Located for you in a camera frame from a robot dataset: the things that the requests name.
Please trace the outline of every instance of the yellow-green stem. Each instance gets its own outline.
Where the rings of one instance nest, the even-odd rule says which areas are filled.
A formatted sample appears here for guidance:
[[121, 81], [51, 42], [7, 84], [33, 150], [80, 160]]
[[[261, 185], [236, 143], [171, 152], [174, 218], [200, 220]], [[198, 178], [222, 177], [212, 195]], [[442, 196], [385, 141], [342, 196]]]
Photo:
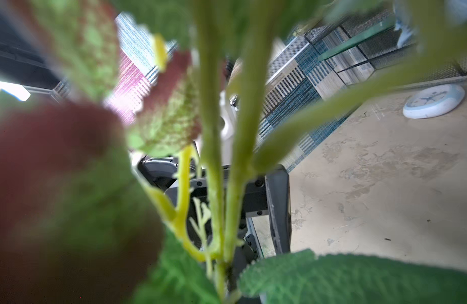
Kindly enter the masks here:
[[240, 113], [233, 141], [232, 164], [227, 186], [224, 260], [231, 262], [236, 247], [245, 185], [259, 127], [265, 94], [267, 63], [284, 0], [250, 2], [249, 31], [242, 50]]
[[222, 255], [225, 203], [221, 163], [219, 104], [219, 39], [212, 0], [192, 0], [199, 52], [199, 95], [202, 123], [201, 163], [207, 170], [208, 201], [212, 212], [212, 250]]
[[139, 179], [139, 182], [146, 192], [148, 198], [154, 204], [157, 212], [165, 222], [171, 222], [176, 217], [176, 210], [171, 203], [171, 200], [164, 195], [164, 192], [159, 188], [152, 187], [144, 178]]
[[176, 217], [169, 223], [169, 227], [190, 255], [198, 261], [204, 262], [206, 259], [204, 252], [200, 252], [194, 246], [186, 230], [186, 220], [190, 208], [190, 161], [193, 153], [194, 147], [192, 145], [185, 147], [179, 153]]
[[227, 264], [221, 261], [217, 261], [215, 264], [215, 288], [216, 293], [221, 300], [225, 298], [225, 286], [227, 282], [226, 271], [227, 271]]

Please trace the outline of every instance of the red leaf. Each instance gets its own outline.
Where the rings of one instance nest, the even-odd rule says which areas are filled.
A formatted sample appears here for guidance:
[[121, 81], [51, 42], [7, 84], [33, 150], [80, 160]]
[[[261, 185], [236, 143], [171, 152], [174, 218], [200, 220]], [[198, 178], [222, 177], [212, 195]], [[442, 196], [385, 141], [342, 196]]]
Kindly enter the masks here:
[[91, 100], [115, 87], [117, 14], [103, 0], [9, 0], [6, 12], [30, 42], [50, 55]]
[[[33, 234], [40, 231], [36, 224], [43, 217], [69, 210], [58, 205], [63, 190], [68, 191], [73, 178], [93, 168], [111, 146], [120, 144], [122, 136], [118, 118], [90, 103], [43, 103], [32, 112], [15, 111], [0, 120], [0, 302], [121, 302], [145, 277], [157, 259], [162, 231], [152, 208], [145, 209], [150, 221], [133, 230], [118, 248], [98, 255], [86, 255], [83, 248], [59, 248], [59, 240]], [[117, 172], [121, 177], [130, 174], [124, 155], [121, 168], [126, 172]], [[126, 186], [135, 182], [131, 175]], [[87, 195], [87, 188], [75, 190]], [[131, 192], [136, 188], [127, 189], [134, 194], [127, 199], [144, 197], [144, 204], [150, 206], [144, 194]], [[123, 188], [112, 190], [106, 196], [109, 201], [98, 202], [97, 212], [104, 204], [122, 199]], [[83, 205], [79, 199], [75, 203]], [[79, 212], [65, 216], [65, 227], [94, 219], [93, 214]], [[97, 214], [97, 221], [103, 218]], [[115, 227], [112, 234], [124, 226], [123, 222], [110, 224]], [[23, 238], [22, 232], [33, 237]]]
[[144, 97], [144, 107], [138, 117], [154, 112], [158, 106], [167, 105], [169, 97], [175, 90], [177, 83], [185, 76], [190, 64], [190, 52], [174, 52], [166, 71], [159, 74], [156, 85], [151, 88], [149, 95]]

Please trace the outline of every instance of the concrete floor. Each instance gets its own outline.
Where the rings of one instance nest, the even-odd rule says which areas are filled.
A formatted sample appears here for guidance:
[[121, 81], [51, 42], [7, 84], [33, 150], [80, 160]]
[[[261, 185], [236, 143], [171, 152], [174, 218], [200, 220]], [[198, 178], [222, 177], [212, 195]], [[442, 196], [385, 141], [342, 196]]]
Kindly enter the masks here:
[[[467, 83], [440, 117], [402, 115], [404, 91], [365, 103], [291, 173], [292, 251], [375, 254], [467, 271]], [[267, 217], [254, 219], [273, 255]]]

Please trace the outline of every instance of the black metal frame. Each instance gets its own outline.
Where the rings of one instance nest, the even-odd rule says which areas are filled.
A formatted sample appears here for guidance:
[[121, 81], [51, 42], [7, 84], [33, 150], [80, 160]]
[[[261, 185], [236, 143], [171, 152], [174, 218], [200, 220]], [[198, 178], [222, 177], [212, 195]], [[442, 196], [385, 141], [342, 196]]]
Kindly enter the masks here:
[[[177, 183], [174, 173], [177, 171], [177, 162], [174, 158], [152, 158], [142, 160], [138, 164], [139, 172], [153, 186], [165, 190], [172, 202], [176, 202]], [[194, 165], [190, 167], [191, 172], [196, 172]], [[230, 172], [229, 166], [224, 166], [224, 186], [227, 185], [227, 179]], [[199, 198], [201, 201], [207, 200], [208, 182], [205, 177], [205, 171], [202, 170], [201, 176], [190, 180], [190, 187], [193, 189], [191, 197]], [[229, 289], [236, 288], [235, 284], [240, 273], [252, 261], [263, 258], [260, 242], [255, 232], [252, 217], [269, 216], [271, 228], [271, 237], [276, 254], [290, 252], [291, 246], [291, 205], [289, 197], [289, 174], [286, 169], [278, 165], [273, 171], [265, 176], [257, 177], [246, 185], [245, 196], [242, 202], [241, 221], [238, 227], [239, 238], [245, 240], [243, 246], [235, 249], [233, 266], [229, 269], [228, 282]], [[196, 211], [192, 199], [188, 210], [188, 217], [196, 219]], [[195, 246], [201, 247], [201, 241], [194, 232], [191, 223], [186, 223], [186, 228], [190, 239]], [[205, 225], [206, 233], [211, 240], [212, 229], [208, 222]], [[260, 303], [259, 298], [242, 298], [238, 303]]]
[[[340, 24], [338, 27], [343, 31], [343, 33], [345, 33], [345, 34], [347, 35], [348, 39], [351, 39], [351, 38], [352, 38], [351, 35], [345, 30], [345, 28], [343, 27], [342, 24]], [[373, 37], [375, 37], [375, 36], [377, 36], [377, 35], [379, 35], [379, 34], [385, 33], [385, 32], [386, 32], [386, 31], [377, 33], [377, 34], [373, 35], [372, 37], [368, 38], [367, 40], [372, 39]], [[310, 44], [311, 46], [313, 46], [313, 49], [314, 49], [315, 52], [318, 54], [318, 56], [321, 56], [321, 53], [316, 49], [315, 44], [318, 43], [319, 41], [321, 41], [322, 39], [324, 39], [325, 37], [327, 37], [327, 35], [328, 35], [329, 33], [326, 34], [326, 35], [323, 36], [323, 37], [321, 37], [321, 36], [320, 36], [320, 37], [317, 37], [315, 41], [311, 41], [311, 40], [307, 37], [308, 33], [309, 33], [309, 31], [306, 32], [306, 33], [304, 34], [304, 38], [309, 42], [309, 44]], [[330, 64], [330, 62], [329, 62], [327, 59], [322, 60], [322, 61], [325, 61], [326, 64], [329, 66], [329, 68], [330, 68], [333, 72], [336, 73], [336, 75], [337, 75], [338, 78], [341, 80], [341, 82], [342, 82], [346, 87], [349, 87], [349, 85], [346, 84], [346, 82], [345, 82], [345, 81], [343, 80], [343, 78], [339, 75], [339, 73], [345, 72], [345, 71], [350, 70], [350, 69], [353, 69], [353, 68], [356, 68], [356, 67], [361, 66], [361, 65], [363, 65], [363, 64], [371, 63], [371, 62], [373, 62], [373, 61], [375, 61], [375, 60], [378, 60], [378, 59], [381, 59], [381, 58], [385, 58], [385, 57], [387, 57], [387, 56], [389, 56], [389, 55], [392, 55], [392, 54], [394, 54], [394, 53], [400, 52], [400, 51], [405, 50], [405, 49], [407, 49], [407, 48], [409, 48], [409, 47], [412, 47], [412, 46], [413, 46], [413, 44], [409, 44], [409, 45], [403, 46], [403, 47], [401, 47], [401, 48], [398, 48], [398, 49], [395, 49], [395, 50], [386, 52], [386, 53], [384, 53], [384, 54], [382, 54], [382, 55], [378, 55], [378, 56], [373, 57], [373, 58], [368, 58], [367, 55], [366, 55], [366, 54], [362, 51], [362, 49], [359, 47], [359, 45], [356, 45], [356, 46], [354, 46], [354, 47], [356, 47], [356, 48], [358, 49], [358, 51], [360, 51], [360, 53], [365, 57], [366, 60], [364, 60], [364, 61], [362, 61], [362, 62], [359, 62], [359, 63], [357, 63], [357, 64], [355, 64], [355, 65], [349, 66], [349, 67], [347, 67], [346, 69], [343, 69], [343, 70], [340, 70], [340, 71], [336, 71], [335, 68]], [[451, 65], [455, 68], [456, 72], [457, 72], [460, 76], [467, 76], [467, 71], [464, 71], [464, 70], [461, 68], [461, 65], [460, 65], [456, 60], [453, 60], [453, 61], [451, 62]], [[372, 76], [372, 75], [375, 73], [376, 70], [380, 70], [380, 69], [377, 69], [376, 67], [373, 67], [373, 68], [374, 68], [374, 71], [373, 71], [372, 74], [370, 74], [370, 76]]]

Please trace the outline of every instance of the green leaf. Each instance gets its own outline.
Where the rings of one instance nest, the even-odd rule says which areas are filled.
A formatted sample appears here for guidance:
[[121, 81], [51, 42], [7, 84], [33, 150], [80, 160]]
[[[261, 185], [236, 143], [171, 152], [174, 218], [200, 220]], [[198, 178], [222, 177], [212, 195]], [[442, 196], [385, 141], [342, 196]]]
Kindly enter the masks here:
[[200, 133], [198, 93], [188, 52], [175, 52], [127, 131], [128, 145], [150, 156], [178, 153]]
[[130, 304], [219, 304], [220, 299], [205, 270], [165, 229], [159, 263], [135, 291]]
[[387, 0], [336, 0], [326, 19], [333, 22], [348, 14], [366, 13], [384, 2]]
[[123, 135], [84, 100], [0, 118], [0, 302], [120, 302], [157, 261], [163, 226]]
[[160, 33], [166, 41], [176, 40], [190, 46], [192, 16], [186, 0], [111, 0], [119, 11], [130, 12], [137, 24], [145, 24], [151, 33]]
[[31, 109], [35, 106], [35, 102], [28, 99], [20, 101], [14, 95], [9, 94], [4, 90], [0, 90], [0, 119], [5, 117], [13, 109]]
[[294, 26], [316, 16], [317, 9], [331, 0], [297, 0], [286, 2], [285, 9], [279, 20], [279, 37], [284, 38]]
[[103, 0], [10, 0], [44, 51], [91, 100], [100, 102], [119, 74], [115, 14]]
[[268, 303], [467, 303], [467, 273], [362, 255], [311, 250], [249, 266], [238, 284]]

